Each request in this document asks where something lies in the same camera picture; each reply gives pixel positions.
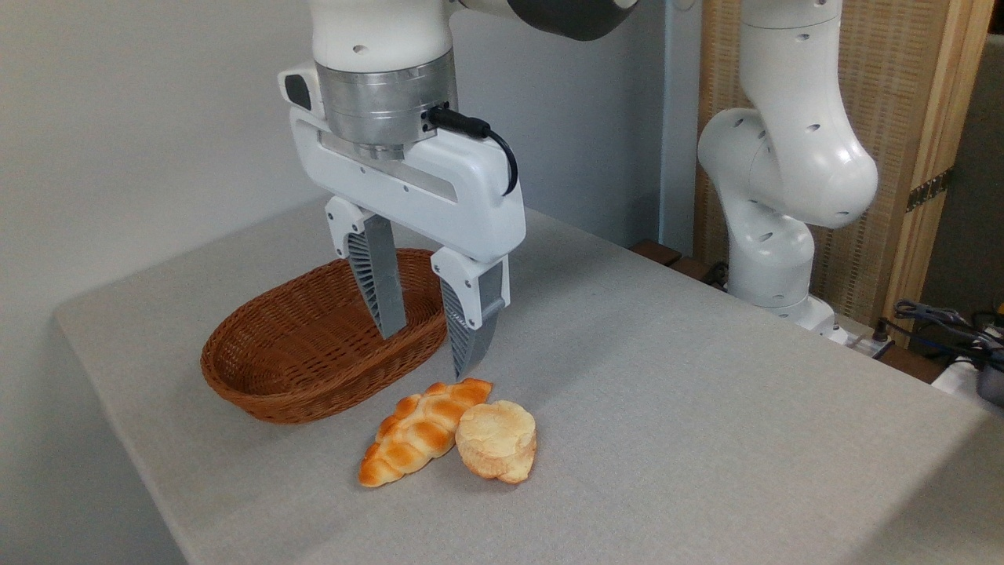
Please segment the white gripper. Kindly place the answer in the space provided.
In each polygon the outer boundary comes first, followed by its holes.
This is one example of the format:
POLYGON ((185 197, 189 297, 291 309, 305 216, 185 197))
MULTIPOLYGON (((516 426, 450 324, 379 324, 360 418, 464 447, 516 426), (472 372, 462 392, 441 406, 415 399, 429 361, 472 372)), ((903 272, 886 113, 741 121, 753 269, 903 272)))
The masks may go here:
POLYGON ((504 151, 440 131, 402 159, 365 157, 329 131, 315 69, 287 69, 278 80, 306 174, 337 195, 326 204, 331 239, 384 339, 406 326, 390 221, 447 246, 431 266, 441 279, 455 373, 465 378, 486 356, 498 314, 511 304, 506 254, 526 232, 522 193, 507 190, 504 151))

